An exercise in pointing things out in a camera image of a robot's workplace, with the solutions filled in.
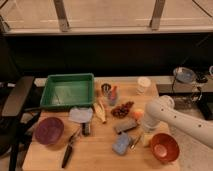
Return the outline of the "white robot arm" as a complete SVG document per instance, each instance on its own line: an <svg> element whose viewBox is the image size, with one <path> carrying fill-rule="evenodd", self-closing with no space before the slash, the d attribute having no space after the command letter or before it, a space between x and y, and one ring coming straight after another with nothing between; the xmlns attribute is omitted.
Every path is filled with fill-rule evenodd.
<svg viewBox="0 0 213 171"><path fill-rule="evenodd" d="M213 149L213 123L181 113L174 106L174 100L167 95L149 101L141 119L142 129L151 133L163 121Z"/></svg>

